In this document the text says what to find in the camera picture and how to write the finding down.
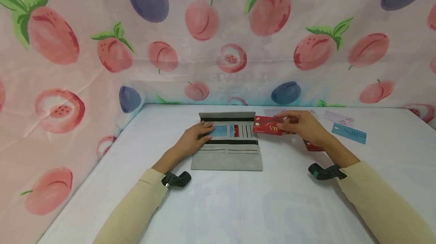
gray wallet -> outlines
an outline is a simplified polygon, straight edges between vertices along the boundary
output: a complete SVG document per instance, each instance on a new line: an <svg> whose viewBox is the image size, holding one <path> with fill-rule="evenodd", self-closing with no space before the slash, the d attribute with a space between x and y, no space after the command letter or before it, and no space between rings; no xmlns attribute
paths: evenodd
<svg viewBox="0 0 436 244"><path fill-rule="evenodd" d="M253 133L255 112L200 113L200 119L213 122L212 139L192 158L192 170L262 171L259 143Z"/></svg>

table surface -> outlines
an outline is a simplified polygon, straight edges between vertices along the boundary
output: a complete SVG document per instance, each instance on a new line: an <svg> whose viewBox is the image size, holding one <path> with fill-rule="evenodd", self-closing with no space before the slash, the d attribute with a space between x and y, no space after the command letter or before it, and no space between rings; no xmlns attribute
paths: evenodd
<svg viewBox="0 0 436 244"><path fill-rule="evenodd" d="M91 244L112 210L143 172L199 120L199 112L255 111L261 106L146 105L75 193L41 244ZM339 137L402 195L436 233L436 131L406 109L313 109L319 121L330 110L354 118L367 144ZM284 244L375 243L335 180L317 181L312 163L332 163L308 152L295 135L259 135L263 172L176 169L192 175L171 189L140 243Z"/></svg>

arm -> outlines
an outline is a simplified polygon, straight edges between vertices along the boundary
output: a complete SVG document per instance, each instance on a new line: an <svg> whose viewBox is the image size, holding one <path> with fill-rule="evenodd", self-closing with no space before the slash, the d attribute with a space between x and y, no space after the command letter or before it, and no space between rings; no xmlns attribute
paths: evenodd
<svg viewBox="0 0 436 244"><path fill-rule="evenodd" d="M115 207L93 244L136 244L155 210L167 193L162 184L165 174L185 157L195 153L210 136L198 136L213 130L212 123L198 123L187 129L175 146L141 176Z"/></svg>
<svg viewBox="0 0 436 244"><path fill-rule="evenodd" d="M289 110L276 117L286 117L283 124L278 124L280 129L322 147L341 167L347 177L338 180L339 187L380 244L436 243L435 235L416 210L327 132L310 112Z"/></svg>
<svg viewBox="0 0 436 244"><path fill-rule="evenodd" d="M339 187L380 244L436 243L424 219L375 170L363 161L350 161L352 153L336 138L326 143L327 154L347 175L338 180Z"/></svg>

wrist device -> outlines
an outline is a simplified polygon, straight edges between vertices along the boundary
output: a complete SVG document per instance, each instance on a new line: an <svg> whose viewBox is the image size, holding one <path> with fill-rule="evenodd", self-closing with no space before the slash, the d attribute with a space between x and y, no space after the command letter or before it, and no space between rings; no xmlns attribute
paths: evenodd
<svg viewBox="0 0 436 244"><path fill-rule="evenodd" d="M188 172L184 171L178 177L171 172L168 172L167 175L162 179L162 184L165 187L177 186L177 187L185 187L186 184L191 180L191 176Z"/></svg>
<svg viewBox="0 0 436 244"><path fill-rule="evenodd" d="M331 178L338 177L339 180L343 180L347 177L345 173L339 170L339 166L337 164L330 166L326 169L323 169L319 164L314 163L309 166L309 172L313 175L317 180L330 180Z"/></svg>

blue card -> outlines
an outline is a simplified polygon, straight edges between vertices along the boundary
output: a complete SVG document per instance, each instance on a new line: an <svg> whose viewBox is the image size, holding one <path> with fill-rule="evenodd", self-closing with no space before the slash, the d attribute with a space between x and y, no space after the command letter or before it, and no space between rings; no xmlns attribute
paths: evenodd
<svg viewBox="0 0 436 244"><path fill-rule="evenodd" d="M211 135L212 137L226 137L227 126L215 126L215 129L207 135Z"/></svg>
<svg viewBox="0 0 436 244"><path fill-rule="evenodd" d="M351 127L335 123L332 133L356 141L357 143L366 144L366 133Z"/></svg>

